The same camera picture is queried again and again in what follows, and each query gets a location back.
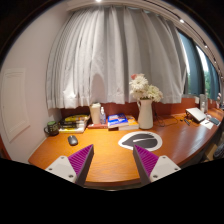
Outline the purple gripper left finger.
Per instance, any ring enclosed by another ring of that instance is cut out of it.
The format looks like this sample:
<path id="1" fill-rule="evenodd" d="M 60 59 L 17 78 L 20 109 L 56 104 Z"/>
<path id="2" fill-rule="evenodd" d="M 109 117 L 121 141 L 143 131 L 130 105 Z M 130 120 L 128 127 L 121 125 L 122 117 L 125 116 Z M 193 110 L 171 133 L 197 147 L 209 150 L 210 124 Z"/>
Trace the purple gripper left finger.
<path id="1" fill-rule="evenodd" d="M 94 146 L 89 145 L 69 157 L 59 156 L 46 171 L 65 180 L 83 186 L 94 155 Z"/>

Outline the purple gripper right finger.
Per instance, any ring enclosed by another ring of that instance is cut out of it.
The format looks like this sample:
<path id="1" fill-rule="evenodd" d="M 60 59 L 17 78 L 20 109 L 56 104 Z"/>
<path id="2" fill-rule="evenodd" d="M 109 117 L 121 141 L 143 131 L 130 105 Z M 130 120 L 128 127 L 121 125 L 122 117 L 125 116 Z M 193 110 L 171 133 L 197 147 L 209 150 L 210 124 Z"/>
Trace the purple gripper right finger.
<path id="1" fill-rule="evenodd" d="M 133 156 L 141 183 L 147 185 L 180 170 L 169 157 L 156 156 L 152 152 L 135 145 Z"/>

